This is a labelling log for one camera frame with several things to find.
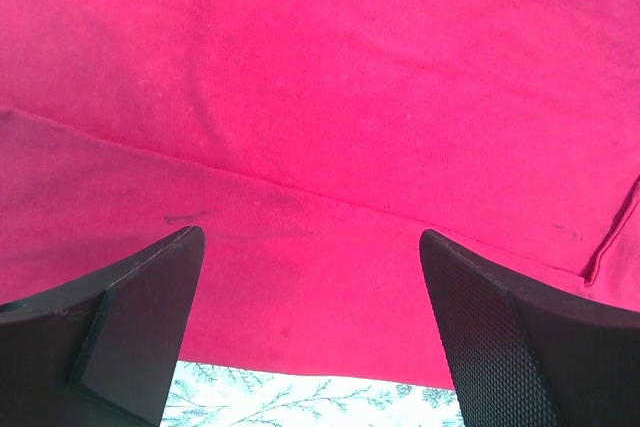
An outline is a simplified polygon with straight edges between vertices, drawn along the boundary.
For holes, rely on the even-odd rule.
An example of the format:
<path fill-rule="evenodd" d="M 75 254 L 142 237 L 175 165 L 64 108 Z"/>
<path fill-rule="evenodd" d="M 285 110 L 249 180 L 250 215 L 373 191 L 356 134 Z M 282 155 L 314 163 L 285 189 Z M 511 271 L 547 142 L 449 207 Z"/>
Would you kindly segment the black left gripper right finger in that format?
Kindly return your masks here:
<path fill-rule="evenodd" d="M 546 285 L 434 230 L 419 250 L 465 425 L 638 425 L 638 313 Z"/>

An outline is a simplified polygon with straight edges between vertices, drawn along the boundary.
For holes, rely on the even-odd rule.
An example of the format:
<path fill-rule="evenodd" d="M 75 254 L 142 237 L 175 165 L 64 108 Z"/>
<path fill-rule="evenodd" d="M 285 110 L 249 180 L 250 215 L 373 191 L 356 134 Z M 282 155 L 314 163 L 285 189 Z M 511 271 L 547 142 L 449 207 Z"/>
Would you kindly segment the crimson red t shirt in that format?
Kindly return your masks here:
<path fill-rule="evenodd" d="M 1 298 L 198 225 L 181 356 L 447 387 L 436 230 L 639 306 L 639 0 L 1 0 Z"/>

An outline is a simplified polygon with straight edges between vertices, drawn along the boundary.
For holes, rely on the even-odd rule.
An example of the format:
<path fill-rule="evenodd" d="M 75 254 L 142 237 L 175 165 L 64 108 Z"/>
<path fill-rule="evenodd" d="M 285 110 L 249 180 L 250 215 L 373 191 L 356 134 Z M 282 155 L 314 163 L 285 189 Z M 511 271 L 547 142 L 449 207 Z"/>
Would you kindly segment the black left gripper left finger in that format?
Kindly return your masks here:
<path fill-rule="evenodd" d="M 3 304 L 2 425 L 160 425 L 204 251 L 203 230 L 184 227 Z"/>

